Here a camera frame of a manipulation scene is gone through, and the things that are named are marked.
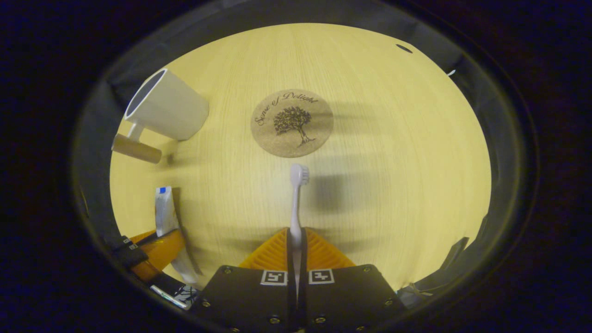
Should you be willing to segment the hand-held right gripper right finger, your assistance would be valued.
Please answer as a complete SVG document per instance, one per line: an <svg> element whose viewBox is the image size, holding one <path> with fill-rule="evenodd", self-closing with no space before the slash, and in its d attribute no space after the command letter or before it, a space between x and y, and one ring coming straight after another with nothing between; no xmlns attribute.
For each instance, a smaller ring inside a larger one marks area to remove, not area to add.
<svg viewBox="0 0 592 333"><path fill-rule="evenodd" d="M315 230L302 229L298 326L306 333L367 333L406 312L373 264L354 264Z"/></svg>

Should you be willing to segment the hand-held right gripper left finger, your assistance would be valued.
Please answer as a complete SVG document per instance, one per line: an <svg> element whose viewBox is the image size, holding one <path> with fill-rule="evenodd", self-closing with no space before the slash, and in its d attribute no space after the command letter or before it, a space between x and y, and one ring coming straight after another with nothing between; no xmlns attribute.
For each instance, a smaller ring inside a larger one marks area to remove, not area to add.
<svg viewBox="0 0 592 333"><path fill-rule="evenodd" d="M220 266L190 313L229 333L289 333L296 308L289 250L285 228L238 266Z"/></svg>

